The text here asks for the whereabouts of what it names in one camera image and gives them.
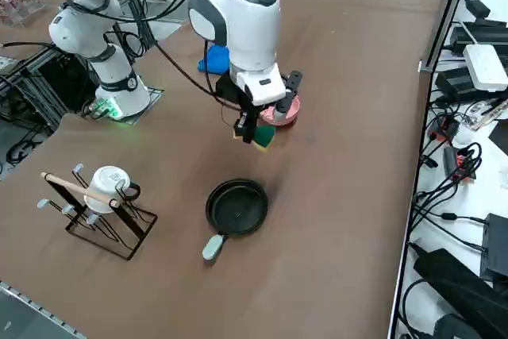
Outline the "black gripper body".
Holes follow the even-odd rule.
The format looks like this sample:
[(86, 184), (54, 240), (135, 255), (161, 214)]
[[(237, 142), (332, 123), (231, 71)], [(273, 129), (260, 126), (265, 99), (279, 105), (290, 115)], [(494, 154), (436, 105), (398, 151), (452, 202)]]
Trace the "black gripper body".
[(234, 110), (246, 114), (249, 117), (255, 116), (255, 107), (252, 104), (252, 94), (248, 87), (241, 89), (230, 77), (229, 72), (222, 74), (215, 84), (215, 95), (225, 101)]

